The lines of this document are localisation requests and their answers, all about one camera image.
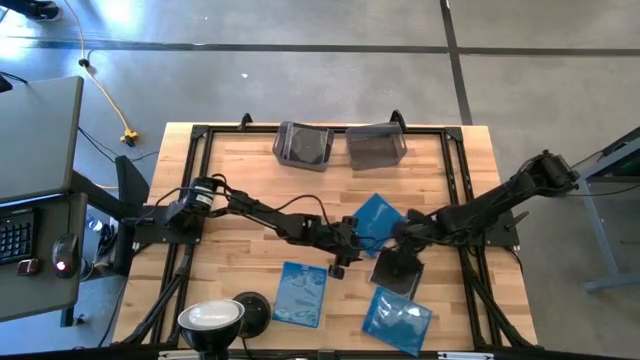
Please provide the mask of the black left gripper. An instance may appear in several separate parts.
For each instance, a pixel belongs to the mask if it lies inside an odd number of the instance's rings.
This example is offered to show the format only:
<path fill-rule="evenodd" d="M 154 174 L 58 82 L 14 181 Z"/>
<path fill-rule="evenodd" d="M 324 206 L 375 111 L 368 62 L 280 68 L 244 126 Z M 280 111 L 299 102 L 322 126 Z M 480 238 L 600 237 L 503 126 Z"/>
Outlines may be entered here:
<path fill-rule="evenodd" d="M 345 269 L 352 263 L 361 261 L 360 240 L 355 231 L 358 219 L 354 216 L 344 216 L 341 221 L 327 224 L 331 240 L 326 245 L 326 251 L 335 255 L 335 264 L 328 268 L 328 275 L 332 278 L 343 278 Z"/>

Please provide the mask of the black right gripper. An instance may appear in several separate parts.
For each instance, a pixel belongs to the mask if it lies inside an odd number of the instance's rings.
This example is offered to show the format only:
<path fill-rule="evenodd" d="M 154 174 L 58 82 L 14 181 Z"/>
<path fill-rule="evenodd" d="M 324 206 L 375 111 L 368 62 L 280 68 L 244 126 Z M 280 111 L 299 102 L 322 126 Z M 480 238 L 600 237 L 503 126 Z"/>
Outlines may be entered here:
<path fill-rule="evenodd" d="M 437 225 L 431 216 L 416 209 L 409 209 L 405 219 L 393 225 L 391 234 L 398 242 L 391 249 L 392 264 L 417 265 L 415 248 L 426 247 L 436 242 Z"/>

